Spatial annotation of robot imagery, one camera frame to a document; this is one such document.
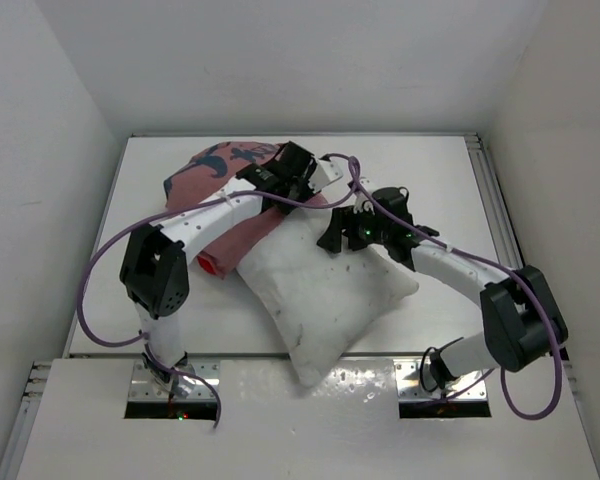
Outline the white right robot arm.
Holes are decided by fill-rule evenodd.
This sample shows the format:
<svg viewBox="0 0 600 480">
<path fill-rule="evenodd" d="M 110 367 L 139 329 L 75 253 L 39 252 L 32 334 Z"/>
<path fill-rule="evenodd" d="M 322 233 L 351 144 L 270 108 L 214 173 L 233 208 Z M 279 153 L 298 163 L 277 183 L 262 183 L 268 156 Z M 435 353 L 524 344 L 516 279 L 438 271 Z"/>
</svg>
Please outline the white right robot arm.
<svg viewBox="0 0 600 480">
<path fill-rule="evenodd" d="M 414 225 L 408 196 L 404 188 L 360 184 L 343 233 L 355 247 L 383 247 L 396 263 L 438 280 L 480 309 L 479 333 L 431 349 L 422 384 L 443 390 L 473 371 L 518 372 L 558 352 L 569 331 L 544 274 L 531 265 L 512 270 L 459 252 L 436 230 Z"/>
</svg>

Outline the white pillow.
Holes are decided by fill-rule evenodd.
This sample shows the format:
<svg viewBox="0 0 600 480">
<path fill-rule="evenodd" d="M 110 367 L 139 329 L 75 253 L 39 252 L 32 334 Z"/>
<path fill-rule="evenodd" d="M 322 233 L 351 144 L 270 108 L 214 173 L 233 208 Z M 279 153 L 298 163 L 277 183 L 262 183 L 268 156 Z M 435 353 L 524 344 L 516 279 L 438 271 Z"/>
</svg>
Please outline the white pillow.
<svg viewBox="0 0 600 480">
<path fill-rule="evenodd" d="M 330 215 L 296 210 L 239 262 L 237 272 L 273 318 L 305 388 L 318 385 L 418 282 L 375 250 L 331 255 L 317 245 Z"/>
</svg>

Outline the red pink patterned pillowcase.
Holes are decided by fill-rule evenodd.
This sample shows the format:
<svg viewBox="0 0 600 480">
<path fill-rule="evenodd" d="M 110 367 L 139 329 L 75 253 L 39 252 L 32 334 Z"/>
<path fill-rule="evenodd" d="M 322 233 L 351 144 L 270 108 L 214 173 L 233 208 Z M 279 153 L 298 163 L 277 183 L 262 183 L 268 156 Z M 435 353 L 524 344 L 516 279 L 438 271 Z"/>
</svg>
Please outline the red pink patterned pillowcase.
<svg viewBox="0 0 600 480">
<path fill-rule="evenodd" d="M 215 144 L 194 155 L 189 163 L 163 182 L 166 209 L 196 205 L 220 190 L 239 170 L 249 164 L 268 162 L 278 144 L 229 141 Z M 197 256 L 201 268 L 218 278 L 233 271 L 255 245 L 285 219 L 276 209 L 241 222 L 209 244 Z"/>
</svg>

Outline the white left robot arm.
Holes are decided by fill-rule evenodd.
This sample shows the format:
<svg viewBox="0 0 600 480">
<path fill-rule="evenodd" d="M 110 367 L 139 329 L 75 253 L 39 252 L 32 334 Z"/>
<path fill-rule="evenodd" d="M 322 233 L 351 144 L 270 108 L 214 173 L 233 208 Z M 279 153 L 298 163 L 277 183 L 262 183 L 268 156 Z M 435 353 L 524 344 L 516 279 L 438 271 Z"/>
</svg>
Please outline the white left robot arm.
<svg viewBox="0 0 600 480">
<path fill-rule="evenodd" d="M 147 366 L 162 384 L 170 385 L 187 359 L 177 311 L 189 295 L 189 263 L 244 221 L 272 208 L 288 213 L 342 177 L 326 156 L 288 142 L 268 162 L 239 170 L 194 209 L 131 232 L 120 280 L 140 318 Z"/>
</svg>

